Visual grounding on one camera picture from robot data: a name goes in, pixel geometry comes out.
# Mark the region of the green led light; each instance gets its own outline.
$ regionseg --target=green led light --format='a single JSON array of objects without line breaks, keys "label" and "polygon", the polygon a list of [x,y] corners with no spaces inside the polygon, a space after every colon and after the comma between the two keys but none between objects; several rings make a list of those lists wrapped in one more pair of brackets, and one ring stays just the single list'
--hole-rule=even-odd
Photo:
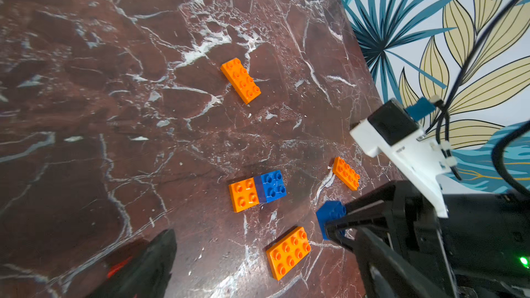
[{"label": "green led light", "polygon": [[528,259],[526,259],[525,257],[520,257],[519,260],[521,261],[521,264],[528,268]]}]

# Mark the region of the blue plastic part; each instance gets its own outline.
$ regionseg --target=blue plastic part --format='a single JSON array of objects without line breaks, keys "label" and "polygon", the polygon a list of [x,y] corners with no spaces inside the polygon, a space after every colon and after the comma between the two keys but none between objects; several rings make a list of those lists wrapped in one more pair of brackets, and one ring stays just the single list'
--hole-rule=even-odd
[{"label": "blue plastic part", "polygon": [[435,109],[436,107],[425,97],[421,97],[417,103],[405,108],[414,121],[420,121],[422,118],[434,112]]},{"label": "blue plastic part", "polygon": [[270,203],[287,195],[279,170],[254,177],[260,203]]},{"label": "blue plastic part", "polygon": [[316,218],[319,221],[320,231],[322,231],[322,237],[325,240],[329,240],[328,235],[326,235],[326,230],[324,226],[326,222],[340,219],[342,216],[346,215],[346,207],[344,207],[341,202],[328,201],[325,202],[322,207],[316,211]]}]

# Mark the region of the marble surface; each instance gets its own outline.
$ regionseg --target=marble surface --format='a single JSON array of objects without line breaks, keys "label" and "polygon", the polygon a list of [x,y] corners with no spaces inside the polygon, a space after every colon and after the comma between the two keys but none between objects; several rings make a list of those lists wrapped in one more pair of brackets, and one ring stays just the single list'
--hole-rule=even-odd
[{"label": "marble surface", "polygon": [[[3,296],[82,297],[165,228],[167,297],[364,294],[315,211],[399,173],[348,135],[381,103],[340,0],[0,0],[0,83]],[[233,212],[228,184],[278,169],[286,197]],[[276,281],[264,250],[296,225],[312,251]]]}]

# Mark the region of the black cable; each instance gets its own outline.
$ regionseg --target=black cable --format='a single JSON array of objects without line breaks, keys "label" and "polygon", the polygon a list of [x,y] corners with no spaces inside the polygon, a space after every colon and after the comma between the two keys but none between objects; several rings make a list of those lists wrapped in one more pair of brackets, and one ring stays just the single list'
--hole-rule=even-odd
[{"label": "black cable", "polygon": [[[449,141],[449,120],[451,117],[449,116],[449,112],[445,112],[445,140]],[[452,156],[451,149],[447,149],[447,157]],[[456,177],[457,180],[461,181],[462,176],[460,176],[459,170],[456,168],[456,166],[450,167],[451,172],[453,172],[453,175]]]},{"label": "black cable", "polygon": [[497,145],[495,145],[493,151],[491,151],[491,162],[493,162],[495,169],[499,172],[500,177],[510,184],[512,188],[524,195],[530,196],[530,191],[524,185],[516,181],[513,176],[508,173],[506,166],[504,165],[504,149],[506,149],[508,144],[510,144],[513,140],[519,138],[527,131],[530,131],[530,121],[501,139]]},{"label": "black cable", "polygon": [[430,126],[427,128],[427,130],[425,130],[425,133],[429,133],[429,131],[434,127],[435,124],[438,123],[438,120],[441,119],[441,116],[437,116],[436,118],[434,118],[433,122],[430,124]]},{"label": "black cable", "polygon": [[[520,0],[511,0],[506,5],[506,7],[503,8],[497,16],[495,16],[492,22],[488,24],[484,33],[479,37],[478,41],[473,46],[473,49],[470,51],[469,55],[467,56],[467,59],[464,61],[464,64],[462,65],[462,69],[460,70],[460,73],[458,77],[456,78],[456,81],[453,85],[453,88],[451,89],[449,93],[449,96],[447,96],[447,100],[445,101],[445,106],[443,110],[441,110],[440,112],[441,117],[445,117],[445,114],[449,112],[449,107],[451,106],[451,103],[453,102],[453,99],[456,96],[456,91],[458,90],[458,88],[460,88],[460,85],[462,84],[462,80],[464,79],[464,76],[467,73],[467,68],[469,67],[469,64],[471,63],[471,60],[476,55],[477,51],[480,49],[482,44],[484,44],[487,36],[499,23],[500,19],[502,19],[508,13],[508,11],[511,10],[519,1]],[[442,121],[441,119],[438,120],[438,124],[436,125],[436,136],[438,139],[439,139],[440,132],[441,132],[441,121]]]},{"label": "black cable", "polygon": [[[444,101],[439,100],[436,103],[434,103],[434,105],[441,110],[444,106]],[[451,117],[449,116],[449,112],[445,113],[444,120],[445,120],[445,140],[448,142],[449,141],[449,121],[451,120]],[[436,135],[436,142],[438,143],[438,145],[441,146],[440,135]],[[446,159],[452,156],[451,149],[444,150],[441,147],[440,149],[441,149],[441,153],[444,155]],[[462,176],[460,176],[459,170],[456,168],[456,166],[451,166],[450,169],[453,175],[456,177],[456,179],[461,181]]]}]

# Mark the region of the orange lego brick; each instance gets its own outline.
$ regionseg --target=orange lego brick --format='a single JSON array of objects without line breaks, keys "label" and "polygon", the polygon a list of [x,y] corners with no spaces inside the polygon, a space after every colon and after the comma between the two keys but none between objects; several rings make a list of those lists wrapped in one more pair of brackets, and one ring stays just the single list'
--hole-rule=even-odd
[{"label": "orange lego brick", "polygon": [[258,201],[258,192],[254,184],[254,178],[249,178],[229,185],[230,197],[234,212],[239,213],[249,209],[260,202]]},{"label": "orange lego brick", "polygon": [[281,241],[267,250],[272,276],[280,281],[285,274],[294,268],[311,251],[308,235],[304,228],[297,227]]},{"label": "orange lego brick", "polygon": [[359,178],[361,177],[351,169],[350,165],[341,159],[340,156],[335,158],[335,162],[333,163],[333,173],[340,178],[348,188],[357,191],[357,188],[359,187]]},{"label": "orange lego brick", "polygon": [[260,88],[254,83],[253,78],[248,75],[247,70],[241,65],[241,61],[238,58],[222,64],[221,71],[245,103],[250,103],[261,95]]}]

